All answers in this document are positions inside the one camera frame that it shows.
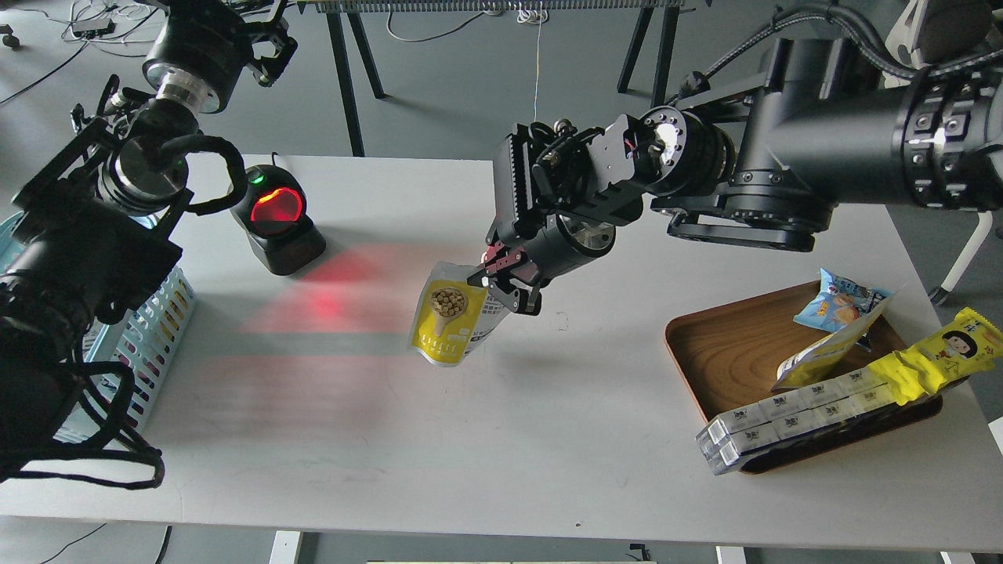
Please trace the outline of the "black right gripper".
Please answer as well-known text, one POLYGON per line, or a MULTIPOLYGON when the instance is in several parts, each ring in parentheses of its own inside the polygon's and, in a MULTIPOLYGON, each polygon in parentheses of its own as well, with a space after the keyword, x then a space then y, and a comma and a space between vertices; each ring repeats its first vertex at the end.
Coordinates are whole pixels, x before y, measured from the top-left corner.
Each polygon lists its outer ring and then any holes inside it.
POLYGON ((605 256, 638 220, 651 182, 651 132, 621 115, 606 128, 517 124, 494 158, 495 217, 467 284, 537 316, 541 287, 605 256))

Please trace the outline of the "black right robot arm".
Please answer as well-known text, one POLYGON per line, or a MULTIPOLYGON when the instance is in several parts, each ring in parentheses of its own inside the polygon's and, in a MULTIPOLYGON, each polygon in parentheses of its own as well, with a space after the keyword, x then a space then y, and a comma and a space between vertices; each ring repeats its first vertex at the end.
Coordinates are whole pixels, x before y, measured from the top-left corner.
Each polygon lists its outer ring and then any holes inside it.
POLYGON ((1001 51, 912 68, 834 2, 774 15, 721 65, 782 27, 834 23, 839 40, 781 39, 758 74, 720 87, 708 69, 642 117, 580 131, 517 125, 494 159, 495 217, 467 283, 536 315, 541 289, 609 253, 650 208, 668 233, 813 250, 842 203, 1001 207, 1001 51))

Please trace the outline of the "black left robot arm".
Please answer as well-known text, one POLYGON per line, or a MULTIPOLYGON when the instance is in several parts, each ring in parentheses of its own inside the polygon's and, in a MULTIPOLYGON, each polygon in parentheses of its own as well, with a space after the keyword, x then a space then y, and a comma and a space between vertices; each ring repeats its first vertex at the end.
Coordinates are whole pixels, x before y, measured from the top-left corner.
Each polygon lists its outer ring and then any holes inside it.
POLYGON ((161 288, 182 250, 171 241, 182 215, 236 207, 246 164, 229 140, 205 135, 198 115, 228 107, 250 69, 269 87, 297 49, 272 1, 266 20, 225 1, 157 1, 164 28, 143 64, 150 92, 118 93, 111 76, 90 117, 73 110, 75 137, 12 203, 12 238, 23 250, 2 274, 2 478, 53 479, 33 461, 124 461, 149 479, 73 481, 158 488, 165 465, 128 421, 135 371, 85 361, 94 322, 114 325, 161 288))

